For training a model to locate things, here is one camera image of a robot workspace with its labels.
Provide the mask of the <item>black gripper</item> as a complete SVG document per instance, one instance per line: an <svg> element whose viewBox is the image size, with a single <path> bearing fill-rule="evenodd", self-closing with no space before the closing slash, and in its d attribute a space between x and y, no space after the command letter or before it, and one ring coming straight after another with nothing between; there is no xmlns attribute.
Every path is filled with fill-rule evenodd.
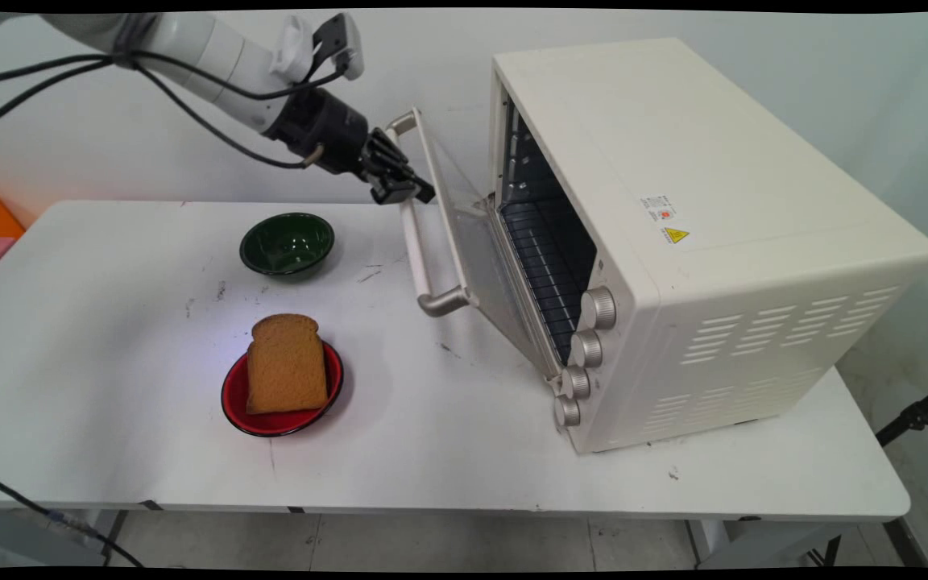
<svg viewBox="0 0 928 580"><path fill-rule="evenodd" d="M363 114L325 89L305 89L288 96L266 136L303 158L321 146L323 151L314 165L331 175L363 172L377 205L412 199L429 203L435 197L434 187L416 174L393 139L377 128L371 132ZM367 157L362 165L366 139Z"/></svg>

